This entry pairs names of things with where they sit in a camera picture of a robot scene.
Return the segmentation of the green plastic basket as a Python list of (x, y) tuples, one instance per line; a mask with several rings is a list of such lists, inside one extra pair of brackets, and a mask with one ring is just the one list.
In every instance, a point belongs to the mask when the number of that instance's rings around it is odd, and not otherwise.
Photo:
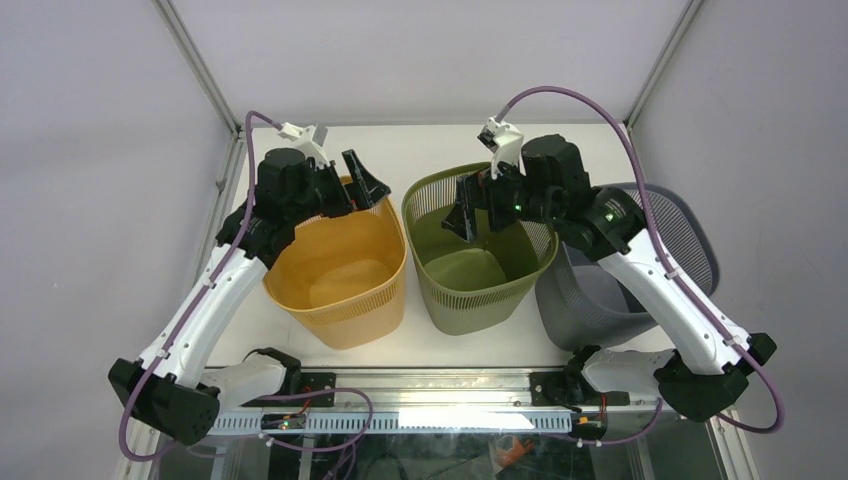
[(442, 227), (455, 204), (457, 180), (486, 165), (466, 164), (425, 176), (402, 201), (422, 299), (434, 326), (448, 335), (478, 332), (509, 318), (559, 250), (550, 227), (520, 221), (493, 233), (480, 210), (478, 237), (472, 243)]

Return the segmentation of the yellow plastic basket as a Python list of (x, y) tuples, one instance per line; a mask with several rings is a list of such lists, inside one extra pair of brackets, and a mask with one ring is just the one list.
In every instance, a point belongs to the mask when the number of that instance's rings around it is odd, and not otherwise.
[(392, 200), (296, 227), (262, 284), (324, 345), (347, 350), (395, 331), (405, 309), (408, 244)]

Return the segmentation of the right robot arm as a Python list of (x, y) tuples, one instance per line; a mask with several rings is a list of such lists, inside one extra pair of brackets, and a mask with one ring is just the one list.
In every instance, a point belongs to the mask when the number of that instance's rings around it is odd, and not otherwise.
[(492, 161), (457, 181), (443, 227), (471, 242), (478, 212), (495, 232), (520, 221), (548, 226), (621, 283), (672, 341), (659, 352), (580, 348), (564, 370), (566, 396), (588, 405), (609, 391), (652, 395), (697, 422), (733, 405), (775, 342), (737, 325), (697, 289), (652, 228), (647, 199), (593, 185), (579, 148), (561, 135), (479, 139)]

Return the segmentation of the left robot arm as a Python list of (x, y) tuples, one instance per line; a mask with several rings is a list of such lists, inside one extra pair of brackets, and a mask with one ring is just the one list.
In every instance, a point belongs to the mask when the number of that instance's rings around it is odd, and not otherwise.
[(297, 148), (272, 149), (262, 161), (248, 159), (252, 184), (216, 236), (209, 272), (137, 359), (119, 358), (109, 371), (125, 407), (124, 421), (135, 419), (191, 446), (224, 412), (263, 397), (277, 406), (302, 398), (300, 361), (275, 348), (255, 350), (223, 369), (206, 366), (236, 310), (294, 242), (299, 225), (366, 211), (389, 196), (390, 187), (354, 151), (344, 151), (342, 158), (347, 180), (334, 162), (320, 163)]

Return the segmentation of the grey plastic basket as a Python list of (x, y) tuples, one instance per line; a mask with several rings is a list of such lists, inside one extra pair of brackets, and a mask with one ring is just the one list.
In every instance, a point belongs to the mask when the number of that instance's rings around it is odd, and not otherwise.
[[(710, 297), (720, 281), (714, 250), (696, 215), (672, 190), (649, 184), (650, 208), (664, 252), (692, 289)], [(671, 312), (668, 302), (682, 300), (673, 291), (657, 260), (648, 233), (633, 251), (592, 261), (575, 247), (561, 244), (556, 258), (535, 286), (542, 325), (558, 348), (574, 352), (585, 346), (612, 348), (645, 331), (665, 326), (656, 313)]]

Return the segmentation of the orange object under table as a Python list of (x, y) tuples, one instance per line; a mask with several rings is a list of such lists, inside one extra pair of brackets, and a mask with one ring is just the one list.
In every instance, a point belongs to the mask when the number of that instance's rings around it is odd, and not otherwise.
[(504, 435), (494, 442), (494, 463), (501, 469), (515, 464), (535, 448), (532, 440), (523, 440), (516, 435)]

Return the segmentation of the aluminium mounting rail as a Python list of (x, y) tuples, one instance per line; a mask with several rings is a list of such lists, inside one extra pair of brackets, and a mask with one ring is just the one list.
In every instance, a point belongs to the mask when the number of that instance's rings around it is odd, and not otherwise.
[[(567, 411), (568, 433), (210, 435), (163, 458), (122, 461), (120, 479), (756, 479), (745, 434), (721, 419), (687, 420), (652, 397), (627, 406), (533, 406), (528, 376), (554, 368), (308, 369), (337, 375), (335, 405), (316, 408), (255, 402), (227, 414), (258, 412), (282, 420), (314, 412), (397, 412), (464, 408)], [(532, 440), (534, 450), (501, 469), (494, 442)]]

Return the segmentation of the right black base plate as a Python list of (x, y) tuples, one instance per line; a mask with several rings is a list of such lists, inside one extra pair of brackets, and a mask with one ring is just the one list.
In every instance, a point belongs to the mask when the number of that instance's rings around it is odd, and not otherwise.
[(626, 392), (611, 391), (602, 394), (591, 387), (577, 374), (567, 374), (563, 370), (533, 372), (528, 376), (533, 406), (562, 406), (582, 409), (600, 407), (602, 400), (607, 406), (627, 406), (630, 395)]

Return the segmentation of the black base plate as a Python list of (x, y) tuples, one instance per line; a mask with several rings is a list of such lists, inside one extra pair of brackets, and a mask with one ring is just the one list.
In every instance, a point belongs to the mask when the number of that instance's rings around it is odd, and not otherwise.
[[(334, 389), (336, 383), (337, 375), (330, 371), (302, 372), (297, 379), (290, 382), (290, 385), (284, 389), (284, 392), (289, 395), (323, 392)], [(287, 400), (284, 402), (284, 405), (301, 408), (306, 403), (316, 408), (330, 408), (335, 405), (335, 394), (330, 393), (308, 399)]]
[(626, 392), (611, 391), (602, 394), (591, 387), (577, 374), (567, 374), (563, 370), (533, 372), (528, 376), (533, 406), (562, 406), (582, 409), (600, 407), (602, 400), (607, 406), (627, 406), (630, 395)]

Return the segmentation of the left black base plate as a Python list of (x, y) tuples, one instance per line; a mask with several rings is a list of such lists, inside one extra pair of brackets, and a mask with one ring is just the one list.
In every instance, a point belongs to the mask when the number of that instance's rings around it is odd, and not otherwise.
[[(284, 392), (289, 395), (323, 392), (334, 389), (336, 383), (337, 375), (330, 371), (302, 372), (297, 379), (290, 382), (290, 385), (284, 389)], [(330, 408), (335, 405), (335, 394), (330, 393), (308, 399), (287, 400), (284, 402), (284, 405), (301, 408), (306, 403), (316, 408)]]

